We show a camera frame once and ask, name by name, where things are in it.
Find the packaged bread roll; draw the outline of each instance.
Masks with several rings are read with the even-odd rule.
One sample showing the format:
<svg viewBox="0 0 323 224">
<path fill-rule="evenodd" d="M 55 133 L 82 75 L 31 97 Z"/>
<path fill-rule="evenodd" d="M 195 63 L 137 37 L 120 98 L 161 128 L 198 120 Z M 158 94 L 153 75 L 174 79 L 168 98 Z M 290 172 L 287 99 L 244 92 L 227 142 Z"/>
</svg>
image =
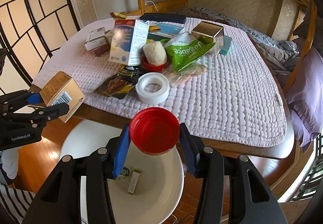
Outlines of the packaged bread roll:
<svg viewBox="0 0 323 224">
<path fill-rule="evenodd" d="M 143 47 L 147 62 L 153 66 L 159 66 L 167 61 L 166 51 L 160 41 L 154 41 Z"/>
</svg>

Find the brown box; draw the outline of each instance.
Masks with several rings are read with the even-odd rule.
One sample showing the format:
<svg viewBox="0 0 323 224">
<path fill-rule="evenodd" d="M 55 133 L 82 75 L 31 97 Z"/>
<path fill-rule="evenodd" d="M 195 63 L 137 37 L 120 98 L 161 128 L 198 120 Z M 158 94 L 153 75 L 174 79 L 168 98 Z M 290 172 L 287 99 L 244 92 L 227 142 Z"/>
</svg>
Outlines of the brown box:
<svg viewBox="0 0 323 224">
<path fill-rule="evenodd" d="M 78 87 L 74 79 L 68 74 L 59 71 L 40 91 L 46 106 L 60 103 L 67 103 L 69 111 L 66 115 L 60 116 L 64 123 L 71 118 L 85 99 L 85 95 Z"/>
<path fill-rule="evenodd" d="M 193 30 L 192 34 L 198 40 L 205 44 L 216 42 L 208 53 L 217 55 L 224 46 L 224 29 L 223 26 L 206 21 L 201 21 Z"/>
<path fill-rule="evenodd" d="M 92 49 L 89 52 L 93 53 L 96 57 L 99 57 L 102 54 L 106 53 L 108 50 L 110 50 L 110 45 L 105 44 L 98 48 Z"/>
</svg>

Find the white quilted blanket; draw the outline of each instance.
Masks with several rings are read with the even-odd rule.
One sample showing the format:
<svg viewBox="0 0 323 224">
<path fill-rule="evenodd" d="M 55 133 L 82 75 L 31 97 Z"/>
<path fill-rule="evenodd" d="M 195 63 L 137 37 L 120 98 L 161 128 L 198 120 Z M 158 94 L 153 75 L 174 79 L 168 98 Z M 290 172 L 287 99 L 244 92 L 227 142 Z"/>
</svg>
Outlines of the white quilted blanket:
<svg viewBox="0 0 323 224">
<path fill-rule="evenodd" d="M 200 21 L 187 18 L 185 30 L 191 31 Z M 94 57 L 83 49 L 87 34 L 102 26 L 111 30 L 113 19 L 93 22 L 75 34 L 55 52 L 33 84 L 42 88 L 62 70 L 75 79 L 86 96 L 84 103 L 132 118 L 151 106 L 142 103 L 135 93 L 119 100 L 93 92 L 121 66 L 109 62 L 109 53 Z M 200 62 L 209 72 L 172 87 L 167 100 L 157 106 L 185 122 L 193 135 L 257 147 L 275 146 L 286 133 L 277 85 L 244 31 L 224 25 L 224 33 L 232 37 L 229 54 L 203 56 Z"/>
</svg>

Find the white cable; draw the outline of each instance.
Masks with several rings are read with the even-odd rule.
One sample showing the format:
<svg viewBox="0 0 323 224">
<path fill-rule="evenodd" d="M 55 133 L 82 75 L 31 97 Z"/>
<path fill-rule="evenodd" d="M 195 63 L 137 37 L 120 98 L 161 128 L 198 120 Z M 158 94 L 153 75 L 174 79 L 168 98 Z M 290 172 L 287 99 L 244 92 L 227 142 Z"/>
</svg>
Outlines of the white cable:
<svg viewBox="0 0 323 224">
<path fill-rule="evenodd" d="M 171 216 L 173 216 L 176 219 L 176 221 L 177 221 L 177 217 L 175 215 L 171 214 Z"/>
<path fill-rule="evenodd" d="M 147 2 L 151 2 L 151 3 L 154 5 L 155 9 L 158 11 L 158 9 L 157 9 L 156 5 L 155 5 L 152 1 L 150 1 L 150 0 L 149 0 L 149 1 L 146 1 L 146 2 L 145 2 L 145 5 L 147 5 Z"/>
</svg>

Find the white tape roll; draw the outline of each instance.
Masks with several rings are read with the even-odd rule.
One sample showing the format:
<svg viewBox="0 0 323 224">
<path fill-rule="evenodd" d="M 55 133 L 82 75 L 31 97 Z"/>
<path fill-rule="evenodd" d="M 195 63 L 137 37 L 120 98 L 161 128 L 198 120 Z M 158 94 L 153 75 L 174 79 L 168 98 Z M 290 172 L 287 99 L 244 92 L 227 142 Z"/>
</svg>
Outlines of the white tape roll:
<svg viewBox="0 0 323 224">
<path fill-rule="evenodd" d="M 160 90 L 154 93 L 145 91 L 145 87 L 155 83 L 160 86 Z M 147 73 L 139 78 L 136 84 L 136 91 L 139 99 L 148 105 L 157 105 L 165 101 L 169 95 L 169 81 L 160 73 Z"/>
</svg>

